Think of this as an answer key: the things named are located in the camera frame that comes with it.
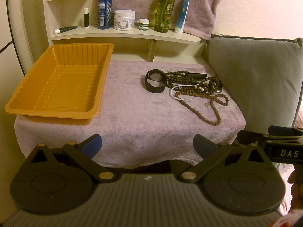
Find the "person's right hand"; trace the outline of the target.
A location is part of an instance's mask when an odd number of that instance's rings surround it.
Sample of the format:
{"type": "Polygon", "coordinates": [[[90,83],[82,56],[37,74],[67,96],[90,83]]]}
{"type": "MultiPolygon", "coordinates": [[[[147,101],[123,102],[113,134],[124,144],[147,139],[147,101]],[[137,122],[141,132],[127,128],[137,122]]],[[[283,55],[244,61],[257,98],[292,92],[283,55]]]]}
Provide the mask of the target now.
{"type": "Polygon", "coordinates": [[[302,197],[303,197],[302,184],[299,185],[295,170],[290,174],[290,176],[288,178],[288,183],[292,185],[292,187],[291,187],[291,195],[292,195],[291,209],[292,210],[302,209],[302,197]]]}

